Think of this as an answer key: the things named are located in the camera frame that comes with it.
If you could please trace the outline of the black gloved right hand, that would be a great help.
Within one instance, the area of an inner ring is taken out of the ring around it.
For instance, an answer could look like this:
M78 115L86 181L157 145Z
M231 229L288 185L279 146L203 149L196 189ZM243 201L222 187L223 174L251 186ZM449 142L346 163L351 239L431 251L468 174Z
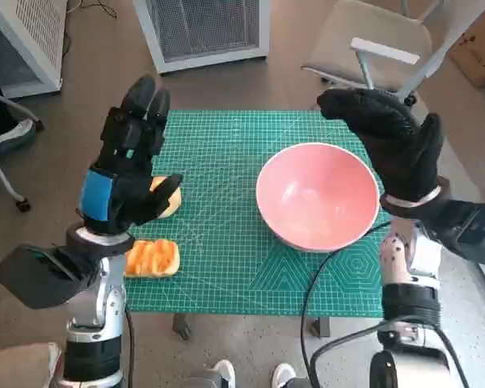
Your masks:
M386 194L418 202L437 187L439 115L429 113L420 124L393 95L361 88L329 89L317 104L325 119L343 120L360 139Z

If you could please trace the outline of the black left hand blue tape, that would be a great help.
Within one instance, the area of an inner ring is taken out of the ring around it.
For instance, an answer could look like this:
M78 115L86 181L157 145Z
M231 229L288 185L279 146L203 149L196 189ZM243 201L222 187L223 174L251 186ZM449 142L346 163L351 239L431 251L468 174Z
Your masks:
M153 157L165 141L169 91L150 75L140 77L119 107L112 107L100 135L102 148L82 186L80 213L95 234L115 235L160 216L183 176L171 174L156 187Z

